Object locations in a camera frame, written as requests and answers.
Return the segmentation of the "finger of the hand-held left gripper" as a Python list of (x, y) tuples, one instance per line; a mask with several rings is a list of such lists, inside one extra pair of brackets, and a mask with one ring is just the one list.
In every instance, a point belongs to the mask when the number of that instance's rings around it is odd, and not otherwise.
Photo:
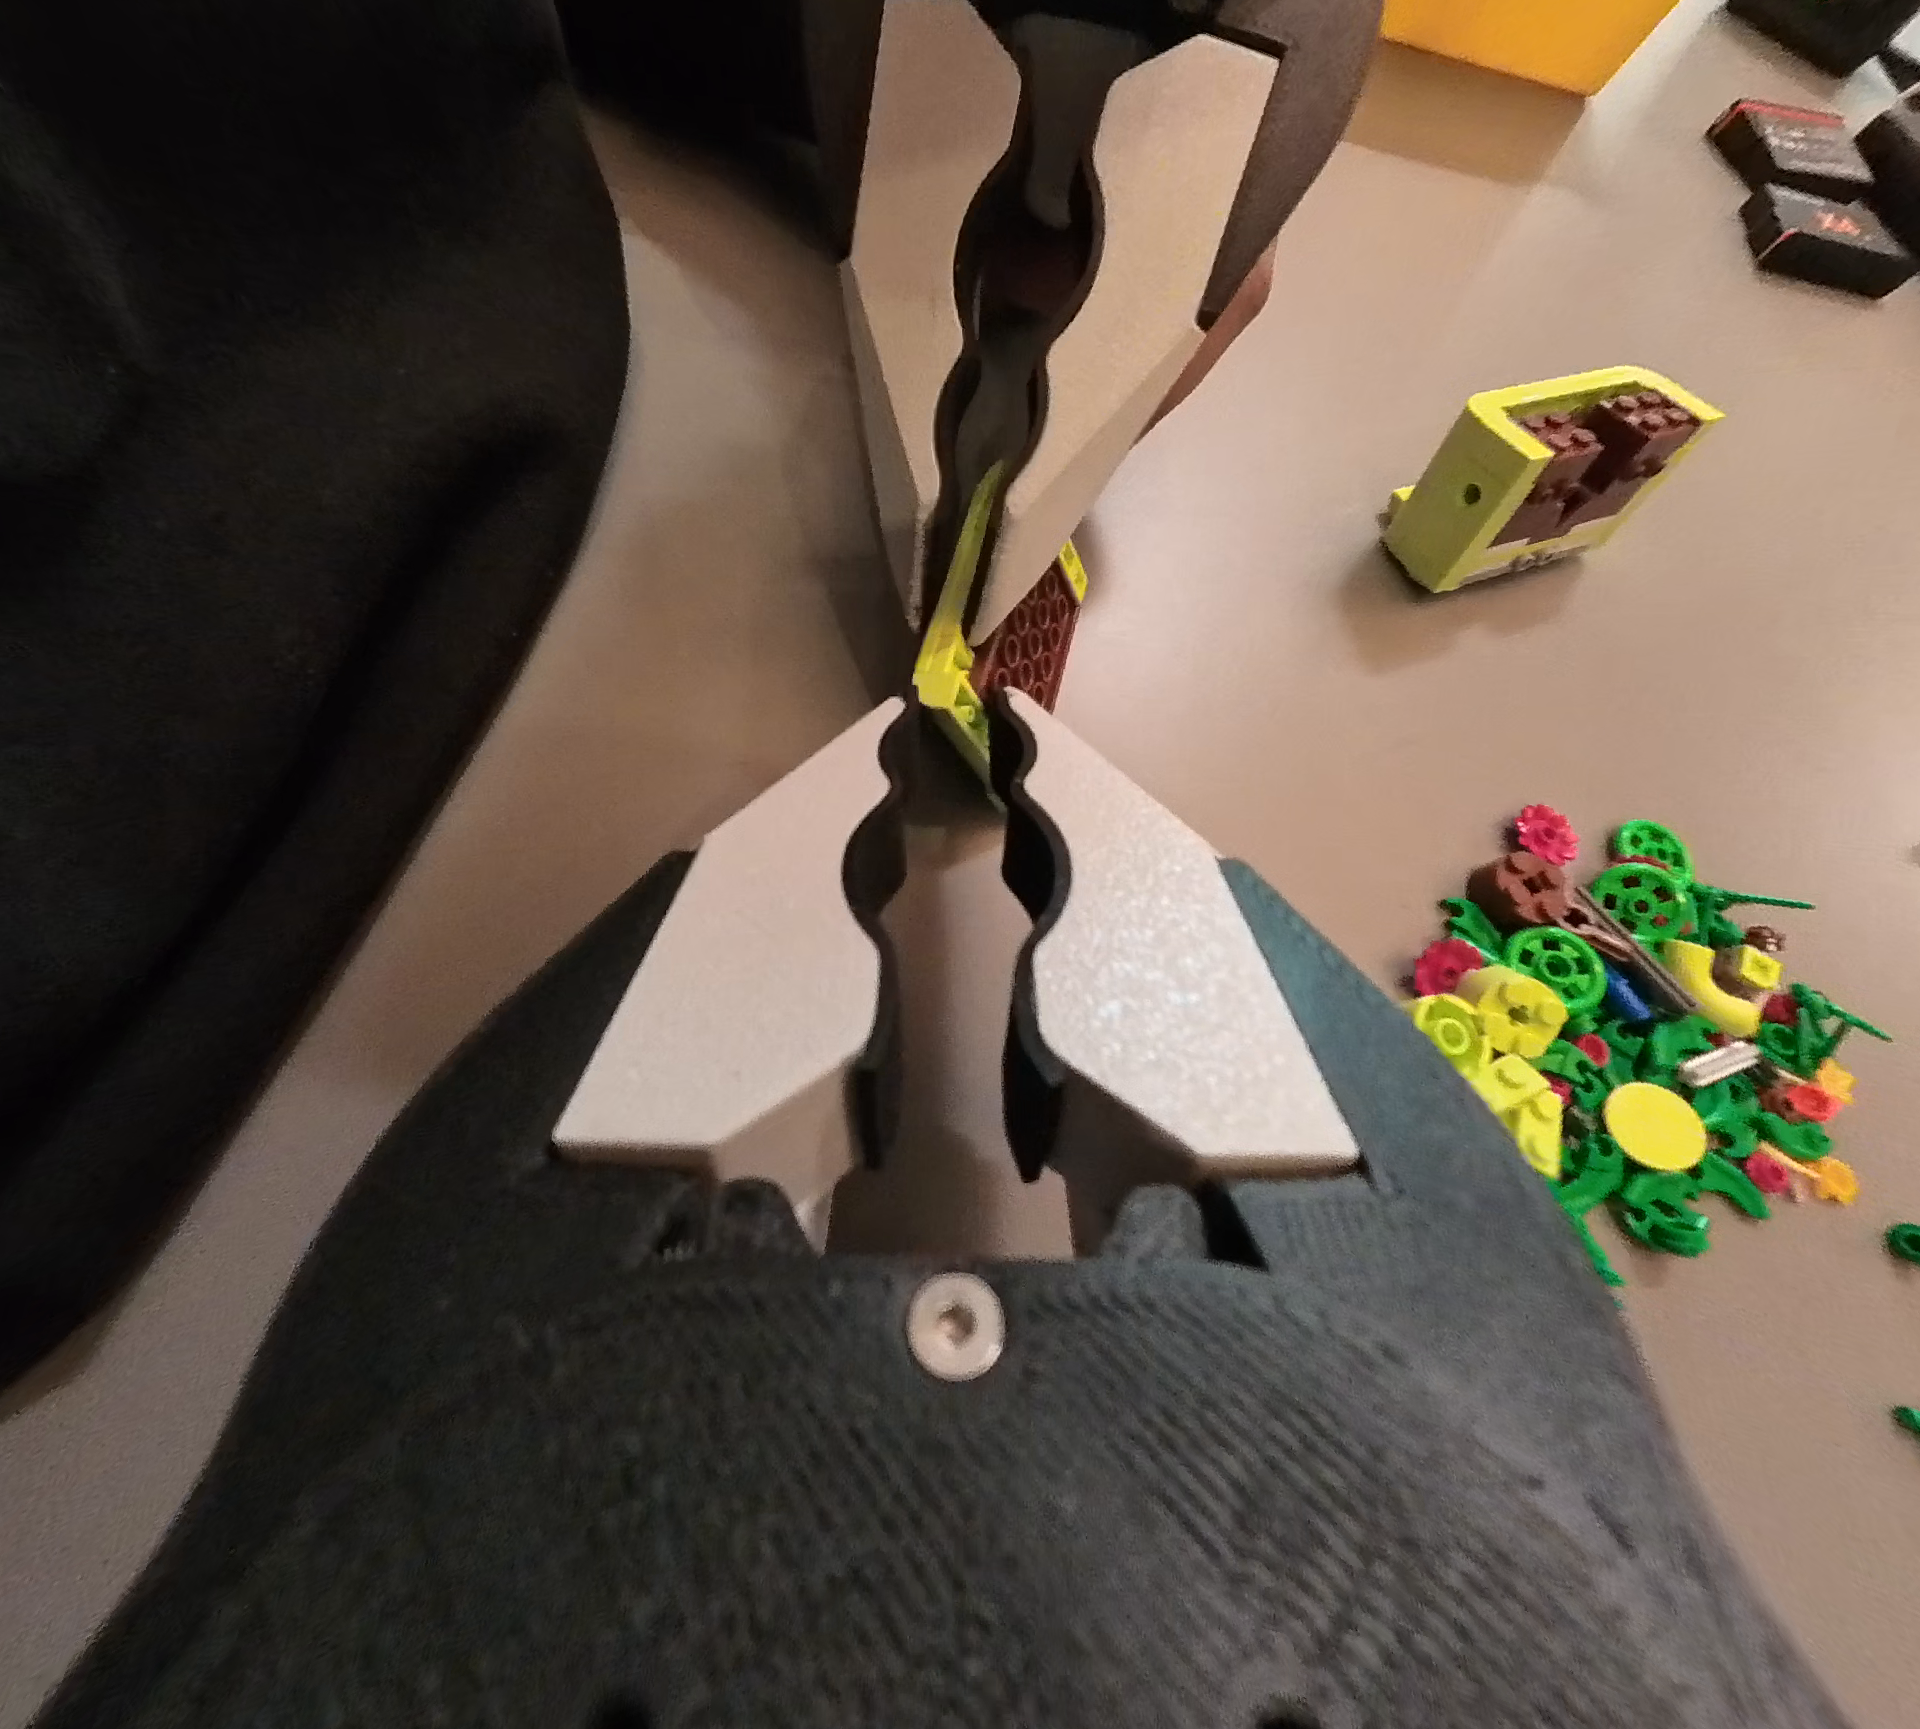
[(1201, 341), (1199, 305), (1280, 61), (1209, 35), (1107, 88), (1089, 144), (1089, 288), (1044, 359), (1037, 437), (1005, 488), (970, 639), (1041, 578)]
[(1014, 374), (955, 287), (971, 205), (1016, 138), (1022, 79), (970, 0), (882, 0), (852, 247), (838, 276), (880, 539), (907, 626), (949, 564), (949, 516), (1005, 452)]

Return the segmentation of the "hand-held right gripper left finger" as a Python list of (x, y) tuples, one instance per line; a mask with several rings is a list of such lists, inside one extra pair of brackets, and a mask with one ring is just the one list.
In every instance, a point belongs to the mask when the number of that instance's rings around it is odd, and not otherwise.
[(583, 1163), (762, 1183), (827, 1213), (899, 1125), (914, 710), (880, 702), (691, 853), (550, 1134)]

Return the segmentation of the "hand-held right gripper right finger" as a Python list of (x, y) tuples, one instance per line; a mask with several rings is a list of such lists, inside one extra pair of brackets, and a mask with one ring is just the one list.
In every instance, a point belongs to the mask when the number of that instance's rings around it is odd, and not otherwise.
[(1221, 854), (1022, 690), (996, 695), (996, 799), (1026, 923), (1001, 1045), (1019, 1177), (1115, 1215), (1135, 1189), (1353, 1173)]

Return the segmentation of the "lime and brown toy panel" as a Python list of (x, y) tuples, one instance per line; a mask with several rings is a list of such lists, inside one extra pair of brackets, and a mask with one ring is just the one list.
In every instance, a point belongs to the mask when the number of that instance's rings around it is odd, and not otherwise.
[(971, 492), (911, 673), (919, 709), (994, 804), (991, 696), (1010, 688), (1046, 710), (1055, 709), (1089, 589), (1082, 556), (1066, 540), (990, 634), (966, 636), (964, 612), (985, 564), (987, 530), (1004, 483), (1004, 464), (997, 463)]

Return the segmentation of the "lime toy brick pot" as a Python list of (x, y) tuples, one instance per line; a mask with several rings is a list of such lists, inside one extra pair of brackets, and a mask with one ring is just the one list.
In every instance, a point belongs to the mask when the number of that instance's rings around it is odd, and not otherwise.
[(1614, 367), (1464, 400), (1379, 545), (1431, 597), (1603, 547), (1723, 421), (1661, 373)]

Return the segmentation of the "person's left hand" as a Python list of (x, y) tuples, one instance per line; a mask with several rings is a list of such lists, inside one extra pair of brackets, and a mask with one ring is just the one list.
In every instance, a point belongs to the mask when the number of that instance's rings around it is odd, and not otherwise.
[[(1276, 248), (1273, 240), (1265, 245), (1233, 298), (1204, 331), (1159, 406), (1142, 424), (1142, 437), (1191, 397), (1265, 307), (1276, 272)], [(1087, 242), (1082, 237), (1046, 229), (1029, 219), (987, 240), (980, 259), (978, 319), (980, 342), (990, 361), (1014, 367), (1044, 341), (1046, 322), (1078, 287), (1086, 260)]]

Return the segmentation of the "pile of small toy pieces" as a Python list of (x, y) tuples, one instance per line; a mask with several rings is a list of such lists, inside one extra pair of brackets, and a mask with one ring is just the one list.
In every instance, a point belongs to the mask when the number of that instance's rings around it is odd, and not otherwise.
[(1725, 1381), (1712, 1453), (1860, 1444), (1915, 1485), (1915, 818), (1832, 821), (1441, 807), (1394, 990), (1601, 1297)]

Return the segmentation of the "small black battery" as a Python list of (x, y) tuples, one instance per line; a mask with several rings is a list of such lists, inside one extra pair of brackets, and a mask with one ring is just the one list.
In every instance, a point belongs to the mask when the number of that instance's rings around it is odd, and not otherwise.
[(1856, 202), (1874, 185), (1844, 117), (1832, 110), (1741, 96), (1717, 112), (1703, 138), (1747, 192), (1781, 187)]
[(1918, 272), (1913, 256), (1854, 201), (1764, 182), (1740, 205), (1753, 265), (1768, 276), (1881, 300)]

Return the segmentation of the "person's black jacket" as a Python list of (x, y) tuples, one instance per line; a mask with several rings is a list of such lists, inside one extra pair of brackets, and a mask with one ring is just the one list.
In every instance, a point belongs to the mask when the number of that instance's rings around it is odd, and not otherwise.
[(203, 1177), (538, 636), (630, 367), (576, 80), (800, 0), (1, 0), (3, 1383)]

